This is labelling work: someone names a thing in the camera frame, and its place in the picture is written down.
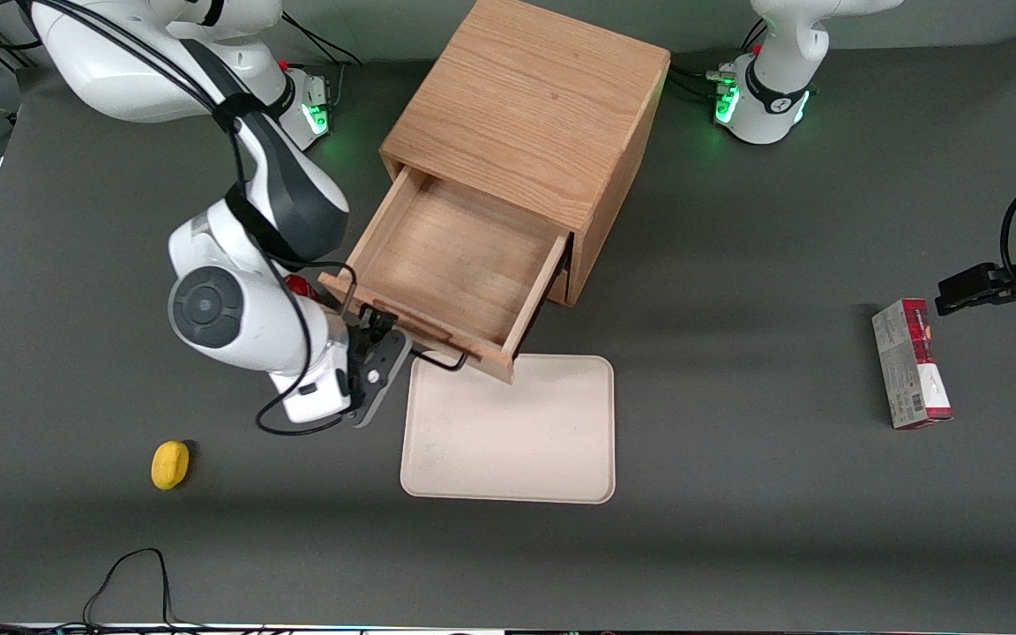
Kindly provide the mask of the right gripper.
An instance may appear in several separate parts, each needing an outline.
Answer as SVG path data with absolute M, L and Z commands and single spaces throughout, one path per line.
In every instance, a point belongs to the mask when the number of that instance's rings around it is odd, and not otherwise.
M 355 322 L 355 354 L 368 356 L 379 343 L 382 343 L 384 358 L 406 358 L 410 354 L 410 337 L 400 329 L 398 318 L 362 303 Z M 336 328 L 324 340 L 318 336 L 311 338 L 306 371 L 300 370 L 297 364 L 267 375 L 278 392 L 297 385 L 285 395 L 281 405 L 288 421 L 303 425 L 323 421 L 350 407 L 350 389 L 344 386 L 343 379 L 338 378 L 339 371 L 347 373 L 347 367 L 350 333 L 347 329 Z

